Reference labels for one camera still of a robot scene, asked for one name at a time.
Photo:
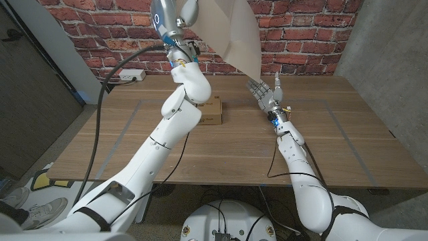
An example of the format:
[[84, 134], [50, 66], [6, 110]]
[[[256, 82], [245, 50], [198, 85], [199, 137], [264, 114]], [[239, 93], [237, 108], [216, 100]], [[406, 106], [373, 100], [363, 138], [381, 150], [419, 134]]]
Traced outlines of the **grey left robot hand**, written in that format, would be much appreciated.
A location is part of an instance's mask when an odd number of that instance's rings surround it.
[[198, 14], [198, 0], [187, 0], [177, 14], [174, 0], [152, 0], [150, 14], [154, 29], [162, 41], [168, 45], [179, 45], [183, 40], [184, 27], [195, 24]]

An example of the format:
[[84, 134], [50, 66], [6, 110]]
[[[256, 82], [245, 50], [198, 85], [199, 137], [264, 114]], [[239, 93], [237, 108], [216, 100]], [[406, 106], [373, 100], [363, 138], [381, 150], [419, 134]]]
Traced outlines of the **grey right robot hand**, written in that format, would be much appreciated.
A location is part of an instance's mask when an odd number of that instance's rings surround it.
[[278, 72], [275, 73], [274, 84], [275, 86], [272, 90], [263, 80], [255, 81], [249, 79], [246, 86], [257, 100], [261, 110], [267, 114], [267, 119], [276, 127], [289, 121], [289, 119], [286, 110], [280, 106], [283, 100], [283, 91]]

